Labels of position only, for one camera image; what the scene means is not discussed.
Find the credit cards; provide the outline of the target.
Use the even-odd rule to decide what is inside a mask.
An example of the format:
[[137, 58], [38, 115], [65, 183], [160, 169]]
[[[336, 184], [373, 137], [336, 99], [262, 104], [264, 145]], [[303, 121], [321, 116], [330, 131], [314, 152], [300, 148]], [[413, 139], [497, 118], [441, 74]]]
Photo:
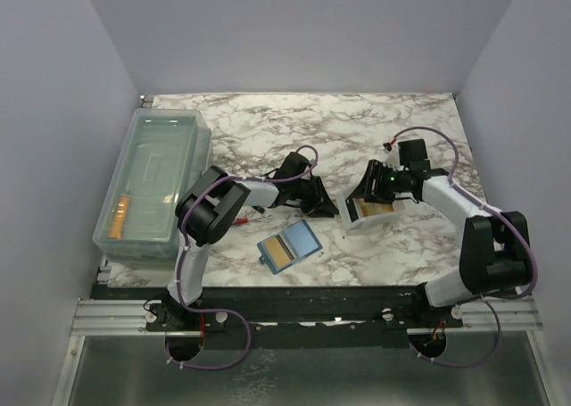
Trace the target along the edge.
[[363, 198], [354, 199], [353, 203], [359, 218], [369, 218], [394, 213], [392, 204], [368, 203]]

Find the clear acrylic card box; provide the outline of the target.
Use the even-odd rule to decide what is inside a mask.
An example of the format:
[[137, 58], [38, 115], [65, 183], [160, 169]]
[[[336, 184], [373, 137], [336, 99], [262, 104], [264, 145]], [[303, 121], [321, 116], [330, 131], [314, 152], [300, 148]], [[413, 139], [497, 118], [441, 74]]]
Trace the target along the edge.
[[350, 190], [343, 189], [335, 195], [343, 228], [350, 235], [363, 234], [373, 228], [393, 224], [406, 211], [403, 202], [392, 204], [367, 203], [363, 198], [351, 198]]

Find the teal leather card holder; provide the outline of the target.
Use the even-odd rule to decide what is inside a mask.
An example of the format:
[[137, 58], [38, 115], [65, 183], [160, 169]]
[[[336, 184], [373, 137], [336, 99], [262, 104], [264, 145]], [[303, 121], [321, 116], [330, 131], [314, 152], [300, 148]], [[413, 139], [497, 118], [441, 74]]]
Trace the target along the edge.
[[[289, 265], [281, 269], [275, 267], [274, 263], [268, 256], [268, 252], [265, 247], [265, 242], [269, 238], [277, 235], [283, 237], [288, 247], [294, 254], [294, 260]], [[306, 220], [299, 220], [273, 236], [269, 236], [268, 238], [259, 242], [257, 247], [260, 252], [260, 263], [267, 266], [274, 275], [292, 267], [293, 265], [299, 263], [300, 261], [306, 259], [307, 257], [322, 249], [321, 242], [318, 240], [316, 234], [311, 229]]]

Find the gold credit card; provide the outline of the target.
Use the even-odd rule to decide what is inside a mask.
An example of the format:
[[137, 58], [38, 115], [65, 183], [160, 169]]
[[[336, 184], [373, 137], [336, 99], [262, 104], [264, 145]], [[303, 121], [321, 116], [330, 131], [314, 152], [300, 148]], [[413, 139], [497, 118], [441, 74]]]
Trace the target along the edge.
[[278, 269], [284, 268], [294, 260], [294, 254], [282, 236], [277, 235], [265, 242], [268, 256]]

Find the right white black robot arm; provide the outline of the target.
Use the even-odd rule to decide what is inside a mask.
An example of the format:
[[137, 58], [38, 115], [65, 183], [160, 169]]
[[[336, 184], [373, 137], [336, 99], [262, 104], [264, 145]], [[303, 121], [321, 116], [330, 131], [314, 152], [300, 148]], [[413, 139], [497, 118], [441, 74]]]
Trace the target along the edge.
[[387, 143], [385, 149], [397, 162], [368, 162], [360, 183], [338, 200], [343, 223], [371, 227], [378, 218], [396, 214], [397, 202], [410, 199], [432, 206], [462, 232], [457, 268], [418, 289], [410, 306], [417, 325], [431, 327], [443, 307], [533, 281], [523, 214], [489, 207], [452, 183], [447, 170], [432, 167], [422, 139]]

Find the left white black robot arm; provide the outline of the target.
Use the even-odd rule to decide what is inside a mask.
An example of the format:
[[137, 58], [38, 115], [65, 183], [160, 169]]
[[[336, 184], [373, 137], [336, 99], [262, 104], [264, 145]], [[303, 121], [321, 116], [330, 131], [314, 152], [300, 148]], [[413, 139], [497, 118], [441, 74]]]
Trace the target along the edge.
[[310, 218], [339, 214], [322, 179], [313, 174], [317, 162], [291, 152], [280, 167], [253, 177], [230, 175], [212, 165], [179, 199], [175, 209], [178, 261], [167, 287], [175, 300], [167, 319], [175, 328], [187, 330], [196, 323], [194, 302], [203, 292], [211, 247], [229, 231], [243, 207], [292, 206]]

